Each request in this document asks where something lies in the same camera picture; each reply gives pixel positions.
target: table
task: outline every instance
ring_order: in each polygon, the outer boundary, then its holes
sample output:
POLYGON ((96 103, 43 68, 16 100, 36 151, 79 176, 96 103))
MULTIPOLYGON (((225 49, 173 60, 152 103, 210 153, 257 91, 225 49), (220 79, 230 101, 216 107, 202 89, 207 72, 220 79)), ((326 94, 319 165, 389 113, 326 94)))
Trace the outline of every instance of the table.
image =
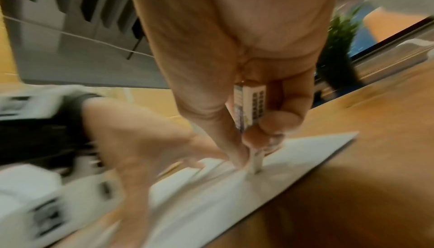
POLYGON ((434 247, 434 62, 312 109, 357 139, 207 248, 434 247))

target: black pot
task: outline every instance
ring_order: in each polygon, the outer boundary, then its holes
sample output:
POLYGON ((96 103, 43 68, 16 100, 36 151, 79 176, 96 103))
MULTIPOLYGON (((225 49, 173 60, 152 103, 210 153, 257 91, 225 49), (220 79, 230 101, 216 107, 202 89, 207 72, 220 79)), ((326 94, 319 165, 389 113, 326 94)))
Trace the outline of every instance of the black pot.
POLYGON ((316 73, 336 91, 362 86, 348 56, 335 58, 332 63, 318 63, 316 73))

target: sheet of paper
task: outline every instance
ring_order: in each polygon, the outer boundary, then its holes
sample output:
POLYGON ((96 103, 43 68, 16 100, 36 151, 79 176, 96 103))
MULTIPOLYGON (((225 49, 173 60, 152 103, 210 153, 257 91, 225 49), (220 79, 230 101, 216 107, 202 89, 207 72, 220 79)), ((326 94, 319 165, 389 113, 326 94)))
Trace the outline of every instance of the sheet of paper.
POLYGON ((252 175, 205 159, 151 188, 153 230, 144 248, 199 248, 282 193, 357 133, 288 139, 252 175))

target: hand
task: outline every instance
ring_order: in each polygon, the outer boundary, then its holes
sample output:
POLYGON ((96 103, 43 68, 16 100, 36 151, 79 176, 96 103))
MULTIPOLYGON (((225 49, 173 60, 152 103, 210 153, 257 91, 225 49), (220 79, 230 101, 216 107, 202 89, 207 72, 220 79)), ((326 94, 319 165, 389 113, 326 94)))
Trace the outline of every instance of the hand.
POLYGON ((207 137, 147 109, 107 99, 84 102, 83 122, 105 165, 115 168, 126 197, 113 248, 138 248, 148 232, 148 193, 170 164, 183 161, 202 168, 204 157, 227 159, 207 137))
POLYGON ((179 112, 237 167, 279 144, 310 109, 335 0, 134 0, 179 112), (228 108, 235 82, 267 85, 267 110, 243 136, 228 108))

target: white eraser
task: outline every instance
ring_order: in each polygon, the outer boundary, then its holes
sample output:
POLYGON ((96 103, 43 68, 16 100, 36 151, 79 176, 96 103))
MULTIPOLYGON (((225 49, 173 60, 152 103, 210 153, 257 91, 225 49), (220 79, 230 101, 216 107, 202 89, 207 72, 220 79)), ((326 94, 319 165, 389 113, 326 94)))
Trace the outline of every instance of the white eraser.
MULTIPOLYGON (((266 85, 246 81, 234 86, 234 120, 240 132, 257 124, 265 111, 266 85)), ((252 173, 262 169, 264 150, 250 149, 248 168, 252 173)))

